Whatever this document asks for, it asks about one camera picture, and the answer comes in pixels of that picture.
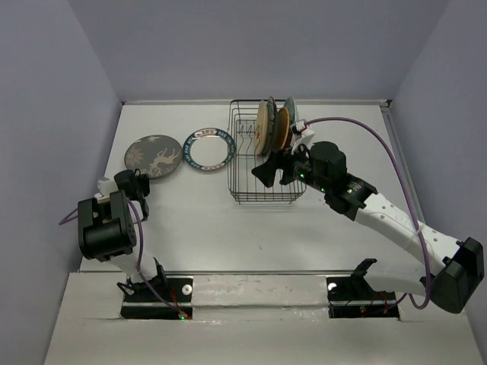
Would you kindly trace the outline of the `white plate teal rim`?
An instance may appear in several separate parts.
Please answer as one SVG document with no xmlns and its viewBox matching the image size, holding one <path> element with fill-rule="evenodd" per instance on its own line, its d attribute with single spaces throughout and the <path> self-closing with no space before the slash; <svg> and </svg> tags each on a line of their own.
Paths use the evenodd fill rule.
<svg viewBox="0 0 487 365">
<path fill-rule="evenodd" d="M 236 144 L 226 131 L 203 128 L 188 136 L 183 144 L 183 158 L 195 170 L 212 172 L 228 165 L 234 158 Z"/>
</svg>

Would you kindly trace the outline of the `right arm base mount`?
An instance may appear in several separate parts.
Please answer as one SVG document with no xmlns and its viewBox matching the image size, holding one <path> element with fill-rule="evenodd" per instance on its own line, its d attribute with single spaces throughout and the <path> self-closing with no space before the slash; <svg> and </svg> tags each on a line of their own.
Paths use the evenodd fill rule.
<svg viewBox="0 0 487 365">
<path fill-rule="evenodd" d="M 395 293 L 375 291 L 365 280 L 368 269 L 376 262 L 365 259 L 350 275 L 326 279 L 331 319 L 399 319 Z"/>
</svg>

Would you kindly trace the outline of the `dark teal blossom plate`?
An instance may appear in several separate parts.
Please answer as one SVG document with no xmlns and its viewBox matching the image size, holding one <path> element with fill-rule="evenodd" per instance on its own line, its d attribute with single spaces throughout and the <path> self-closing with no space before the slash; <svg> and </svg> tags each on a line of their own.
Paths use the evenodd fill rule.
<svg viewBox="0 0 487 365">
<path fill-rule="evenodd" d="M 263 150 L 263 154 L 267 156 L 271 153 L 274 149 L 277 137 L 278 137 L 278 130 L 279 130 L 279 117 L 278 117 L 278 109 L 273 97 L 270 97 L 267 100 L 267 110 L 268 110 L 268 118 L 267 118 L 267 136 L 266 136 L 266 143 Z"/>
</svg>

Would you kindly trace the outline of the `woven bamboo plate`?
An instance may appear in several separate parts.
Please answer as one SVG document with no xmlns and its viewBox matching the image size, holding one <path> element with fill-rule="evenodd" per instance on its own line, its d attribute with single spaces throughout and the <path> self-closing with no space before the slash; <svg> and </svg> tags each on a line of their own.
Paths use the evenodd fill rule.
<svg viewBox="0 0 487 365">
<path fill-rule="evenodd" d="M 280 151 L 285 147 L 286 141 L 288 139 L 288 131 L 290 125 L 290 117 L 288 108 L 283 106 L 277 114 L 278 117 L 278 129 L 274 144 L 274 150 Z"/>
</svg>

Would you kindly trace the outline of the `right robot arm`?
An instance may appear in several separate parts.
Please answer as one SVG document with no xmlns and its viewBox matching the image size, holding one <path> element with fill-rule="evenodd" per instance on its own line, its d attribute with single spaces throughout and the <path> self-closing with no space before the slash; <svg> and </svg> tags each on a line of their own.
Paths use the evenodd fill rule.
<svg viewBox="0 0 487 365">
<path fill-rule="evenodd" d="M 461 241 L 414 221 L 371 184 L 350 174 L 336 144 L 321 141 L 295 152 L 272 152 L 252 174 L 270 188 L 277 170 L 282 171 L 280 184 L 297 180 L 322 192 L 336 213 L 385 236 L 420 263 L 401 272 L 386 270 L 376 259 L 363 260 L 350 280 L 355 296 L 367 298 L 375 291 L 427 296 L 442 310 L 458 314 L 485 277 L 479 241 Z"/>
</svg>

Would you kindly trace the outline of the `grey deer plate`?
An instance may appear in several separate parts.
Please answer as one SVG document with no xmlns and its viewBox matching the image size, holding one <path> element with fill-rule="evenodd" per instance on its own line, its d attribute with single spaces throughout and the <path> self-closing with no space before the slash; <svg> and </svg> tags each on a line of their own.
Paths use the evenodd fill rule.
<svg viewBox="0 0 487 365">
<path fill-rule="evenodd" d="M 139 170 L 150 179 L 171 174 L 183 159 L 180 143 L 167 135 L 148 135 L 133 142 L 124 155 L 129 170 Z"/>
</svg>

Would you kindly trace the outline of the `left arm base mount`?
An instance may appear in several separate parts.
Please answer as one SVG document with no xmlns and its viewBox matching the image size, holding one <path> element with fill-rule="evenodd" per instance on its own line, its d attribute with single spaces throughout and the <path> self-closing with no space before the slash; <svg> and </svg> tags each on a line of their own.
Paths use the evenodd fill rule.
<svg viewBox="0 0 487 365">
<path fill-rule="evenodd" d="M 161 301 L 145 283 L 134 285 L 128 278 L 117 287 L 123 293 L 120 315 L 124 319 L 188 320 L 193 317 L 193 277 L 173 276 L 168 285 L 152 284 Z"/>
</svg>

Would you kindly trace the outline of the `red teal floral plate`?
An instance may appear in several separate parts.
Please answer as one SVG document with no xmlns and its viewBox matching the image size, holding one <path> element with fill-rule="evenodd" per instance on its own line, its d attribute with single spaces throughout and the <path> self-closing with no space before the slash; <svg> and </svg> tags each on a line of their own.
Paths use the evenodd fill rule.
<svg viewBox="0 0 487 365">
<path fill-rule="evenodd" d="M 299 120 L 298 109 L 294 98 L 288 97 L 285 100 L 284 107 L 288 111 L 290 126 L 293 126 Z"/>
</svg>

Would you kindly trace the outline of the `beige branch plate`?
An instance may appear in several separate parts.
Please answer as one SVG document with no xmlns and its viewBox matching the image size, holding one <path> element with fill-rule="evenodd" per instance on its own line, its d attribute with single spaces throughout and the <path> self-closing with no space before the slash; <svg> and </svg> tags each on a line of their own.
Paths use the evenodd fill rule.
<svg viewBox="0 0 487 365">
<path fill-rule="evenodd" d="M 269 110 L 268 101 L 262 100 L 259 103 L 259 108 L 255 121 L 255 138 L 254 138 L 254 154 L 266 155 L 266 142 L 269 132 Z"/>
</svg>

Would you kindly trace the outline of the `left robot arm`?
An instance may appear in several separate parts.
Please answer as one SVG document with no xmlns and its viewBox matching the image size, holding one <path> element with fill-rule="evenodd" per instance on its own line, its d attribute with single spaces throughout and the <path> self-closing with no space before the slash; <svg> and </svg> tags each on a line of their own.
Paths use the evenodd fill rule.
<svg viewBox="0 0 487 365">
<path fill-rule="evenodd" d="M 116 286 L 127 296 L 140 300 L 167 301 L 170 285 L 157 259 L 144 258 L 142 222 L 148 219 L 145 198 L 150 193 L 149 176 L 141 170 L 123 170 L 112 179 L 98 182 L 98 197 L 77 206 L 78 246 L 83 257 L 109 263 L 126 274 Z"/>
</svg>

